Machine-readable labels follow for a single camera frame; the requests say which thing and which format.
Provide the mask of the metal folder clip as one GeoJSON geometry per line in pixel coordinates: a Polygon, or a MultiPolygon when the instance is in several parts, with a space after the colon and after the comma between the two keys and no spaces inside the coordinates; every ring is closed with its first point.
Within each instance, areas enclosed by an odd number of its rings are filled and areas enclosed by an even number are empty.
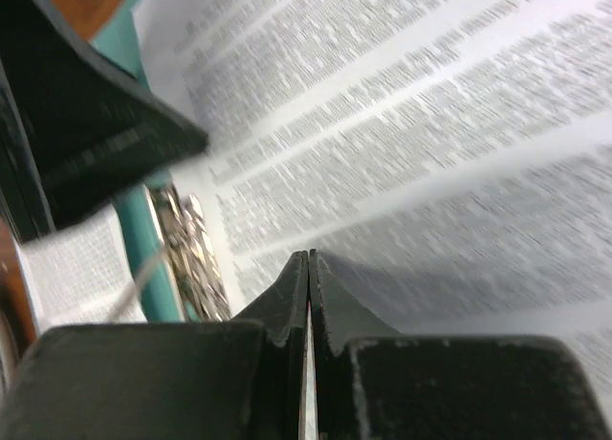
{"type": "Polygon", "coordinates": [[[165,250],[165,268],[184,321],[226,321],[230,306],[200,201],[172,184],[145,189],[165,250]]]}

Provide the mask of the printed white paper sheet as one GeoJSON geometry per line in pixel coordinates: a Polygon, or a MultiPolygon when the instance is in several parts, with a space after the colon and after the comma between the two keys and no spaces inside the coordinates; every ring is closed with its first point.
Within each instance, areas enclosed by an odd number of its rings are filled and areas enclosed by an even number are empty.
{"type": "Polygon", "coordinates": [[[111,207],[16,252],[39,335],[63,324],[106,322],[132,281],[111,207]]]}

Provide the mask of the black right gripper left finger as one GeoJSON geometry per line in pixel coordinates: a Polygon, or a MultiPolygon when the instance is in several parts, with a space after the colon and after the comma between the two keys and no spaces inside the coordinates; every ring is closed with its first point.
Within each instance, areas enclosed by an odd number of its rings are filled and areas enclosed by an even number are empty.
{"type": "Polygon", "coordinates": [[[28,351],[5,439],[301,439],[308,255],[222,322],[72,325],[28,351]]]}

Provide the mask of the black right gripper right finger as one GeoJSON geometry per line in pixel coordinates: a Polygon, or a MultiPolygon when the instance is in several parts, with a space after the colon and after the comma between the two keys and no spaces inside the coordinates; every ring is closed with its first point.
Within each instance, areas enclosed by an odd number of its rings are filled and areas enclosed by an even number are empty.
{"type": "Polygon", "coordinates": [[[607,439],[577,357],[542,336],[407,335],[309,254],[322,439],[607,439]]]}

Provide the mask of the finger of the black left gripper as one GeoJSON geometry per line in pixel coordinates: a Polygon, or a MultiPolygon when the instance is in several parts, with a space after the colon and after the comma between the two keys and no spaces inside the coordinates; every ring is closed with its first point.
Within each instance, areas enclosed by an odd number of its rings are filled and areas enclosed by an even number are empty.
{"type": "Polygon", "coordinates": [[[16,240],[75,225],[207,147],[51,0],[1,0],[1,216],[16,240]]]}

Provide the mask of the teal paper folder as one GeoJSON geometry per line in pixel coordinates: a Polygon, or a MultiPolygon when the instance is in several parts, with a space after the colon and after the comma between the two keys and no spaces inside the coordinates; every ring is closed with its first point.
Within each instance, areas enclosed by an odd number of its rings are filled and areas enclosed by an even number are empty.
{"type": "MultiPolygon", "coordinates": [[[[91,43],[135,77],[141,86],[147,87],[132,16],[132,9],[138,2],[120,0],[110,18],[94,34],[91,43]]],[[[161,247],[159,225],[148,196],[148,188],[165,186],[170,182],[169,173],[162,171],[116,201],[128,262],[133,273],[161,247]]],[[[185,319],[167,263],[157,265],[155,273],[142,291],[141,303],[145,316],[151,322],[178,322],[185,319]]]]}

